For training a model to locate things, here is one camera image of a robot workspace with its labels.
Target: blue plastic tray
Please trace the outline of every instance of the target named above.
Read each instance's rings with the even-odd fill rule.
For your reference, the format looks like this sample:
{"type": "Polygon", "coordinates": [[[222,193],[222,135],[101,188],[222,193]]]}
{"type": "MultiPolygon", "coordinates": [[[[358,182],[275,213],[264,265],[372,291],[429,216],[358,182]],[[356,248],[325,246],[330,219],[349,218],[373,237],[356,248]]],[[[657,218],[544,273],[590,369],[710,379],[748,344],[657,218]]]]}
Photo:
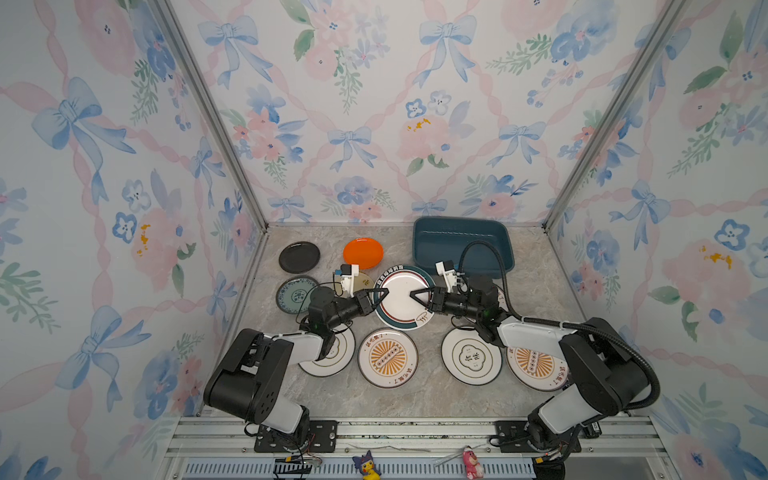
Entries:
{"type": "MultiPolygon", "coordinates": [[[[432,275],[435,263],[453,260],[458,269],[462,251],[474,240],[485,240],[502,255],[505,271],[515,266],[515,255],[507,227],[493,220],[457,217],[422,217],[413,224],[413,260],[432,275]]],[[[467,274],[501,278],[493,252],[482,245],[472,247],[464,259],[467,274]]]]}

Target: pink bear figurine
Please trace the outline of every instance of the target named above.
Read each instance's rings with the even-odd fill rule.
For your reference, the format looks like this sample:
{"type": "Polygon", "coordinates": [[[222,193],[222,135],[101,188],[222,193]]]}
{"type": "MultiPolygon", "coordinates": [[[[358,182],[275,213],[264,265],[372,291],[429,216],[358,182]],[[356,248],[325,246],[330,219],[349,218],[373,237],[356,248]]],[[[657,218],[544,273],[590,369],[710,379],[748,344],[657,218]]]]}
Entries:
{"type": "Polygon", "coordinates": [[[478,461],[475,453],[469,447],[464,448],[464,465],[467,467],[467,478],[469,478],[469,480],[475,480],[475,478],[483,478],[485,476],[485,469],[478,461]]]}

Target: small figurine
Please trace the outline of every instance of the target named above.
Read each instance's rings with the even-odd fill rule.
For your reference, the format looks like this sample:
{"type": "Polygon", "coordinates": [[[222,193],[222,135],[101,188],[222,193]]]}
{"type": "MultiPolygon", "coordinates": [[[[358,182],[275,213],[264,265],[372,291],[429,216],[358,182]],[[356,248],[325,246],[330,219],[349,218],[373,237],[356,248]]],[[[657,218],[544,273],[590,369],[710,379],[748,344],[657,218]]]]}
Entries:
{"type": "Polygon", "coordinates": [[[464,447],[464,465],[467,467],[467,478],[469,478],[469,480],[475,480],[475,478],[483,478],[485,476],[485,469],[478,461],[475,453],[469,447],[464,447]]]}
{"type": "Polygon", "coordinates": [[[352,457],[352,460],[355,462],[357,469],[360,470],[360,473],[362,473],[362,480],[381,480],[381,472],[376,470],[370,450],[362,457],[352,457]]]}

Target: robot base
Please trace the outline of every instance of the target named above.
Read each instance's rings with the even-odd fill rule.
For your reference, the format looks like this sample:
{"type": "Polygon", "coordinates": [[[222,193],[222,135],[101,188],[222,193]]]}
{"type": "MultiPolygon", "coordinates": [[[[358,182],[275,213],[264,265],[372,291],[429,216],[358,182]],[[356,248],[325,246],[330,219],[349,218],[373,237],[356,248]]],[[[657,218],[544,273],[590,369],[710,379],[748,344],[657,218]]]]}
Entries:
{"type": "MultiPolygon", "coordinates": [[[[310,420],[310,433],[308,439],[311,444],[301,445],[301,451],[307,449],[312,453],[333,453],[336,450],[336,429],[339,423],[334,420],[310,420]]],[[[256,453],[285,453],[295,452],[296,445],[287,442],[284,435],[275,435],[272,429],[267,430],[264,425],[259,425],[256,434],[256,444],[253,446],[256,453]]]]}
{"type": "MultiPolygon", "coordinates": [[[[500,449],[502,453],[546,453],[534,449],[527,439],[523,439],[527,435],[525,433],[527,424],[528,420],[499,420],[494,422],[496,436],[501,443],[500,449]],[[520,438],[521,440],[519,442],[510,441],[516,438],[520,438]]],[[[576,444],[573,446],[571,452],[580,452],[581,445],[579,444],[578,439],[576,439],[575,442],[576,444]]]]}

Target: orange plate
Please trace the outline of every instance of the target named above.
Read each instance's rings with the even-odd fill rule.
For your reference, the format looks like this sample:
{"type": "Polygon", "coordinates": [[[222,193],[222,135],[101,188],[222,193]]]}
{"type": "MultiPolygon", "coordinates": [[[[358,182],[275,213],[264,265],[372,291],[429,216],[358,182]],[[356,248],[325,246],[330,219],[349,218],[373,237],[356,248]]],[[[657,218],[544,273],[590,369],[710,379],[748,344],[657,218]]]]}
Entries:
{"type": "Polygon", "coordinates": [[[384,258],[384,247],[373,238],[356,238],[344,247],[344,261],[360,265],[361,270],[373,268],[384,258]]]}

